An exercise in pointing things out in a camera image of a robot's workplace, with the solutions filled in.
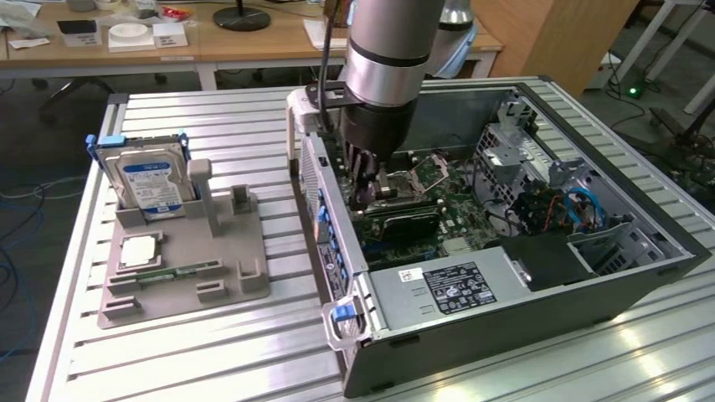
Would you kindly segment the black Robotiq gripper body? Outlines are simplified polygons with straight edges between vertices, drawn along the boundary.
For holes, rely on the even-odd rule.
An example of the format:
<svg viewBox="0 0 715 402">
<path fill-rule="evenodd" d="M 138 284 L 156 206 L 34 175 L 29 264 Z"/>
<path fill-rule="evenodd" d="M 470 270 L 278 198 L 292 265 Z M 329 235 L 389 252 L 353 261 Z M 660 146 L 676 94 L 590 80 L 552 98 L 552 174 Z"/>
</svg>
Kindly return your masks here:
<svg viewBox="0 0 715 402">
<path fill-rule="evenodd" d="M 353 147 L 385 162 L 405 140 L 413 114 L 413 101 L 397 107 L 346 106 L 340 112 L 340 134 Z"/>
</svg>

